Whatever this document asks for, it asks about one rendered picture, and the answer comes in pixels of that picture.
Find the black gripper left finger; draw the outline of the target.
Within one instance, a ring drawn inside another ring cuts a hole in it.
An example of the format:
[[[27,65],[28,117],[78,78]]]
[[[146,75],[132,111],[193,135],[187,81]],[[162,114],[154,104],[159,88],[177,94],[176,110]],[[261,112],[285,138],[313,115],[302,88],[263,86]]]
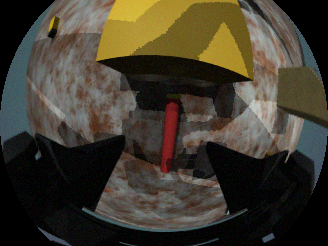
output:
[[[40,154],[55,164],[69,188],[84,203],[83,207],[95,212],[109,176],[123,154],[125,136],[117,135],[72,148],[61,146],[41,134],[35,134],[36,140]]]

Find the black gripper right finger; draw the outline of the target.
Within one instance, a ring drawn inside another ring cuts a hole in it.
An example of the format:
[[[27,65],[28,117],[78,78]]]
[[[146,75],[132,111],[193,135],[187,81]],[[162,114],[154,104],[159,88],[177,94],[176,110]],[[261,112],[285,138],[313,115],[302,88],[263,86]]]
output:
[[[273,168],[279,163],[284,163],[288,156],[288,150],[283,150],[279,154],[257,159],[213,143],[212,140],[207,143],[205,152],[208,154],[217,182],[220,183],[229,215],[247,208],[245,203],[259,191]]]

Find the red cylindrical rod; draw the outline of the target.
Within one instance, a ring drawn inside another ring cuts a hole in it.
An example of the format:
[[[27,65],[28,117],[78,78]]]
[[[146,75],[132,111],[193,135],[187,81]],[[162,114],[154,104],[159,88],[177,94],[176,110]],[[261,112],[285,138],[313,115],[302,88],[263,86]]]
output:
[[[173,152],[175,152],[177,123],[179,123],[180,95],[167,94],[165,103],[163,147],[161,147],[160,171],[171,172]]]

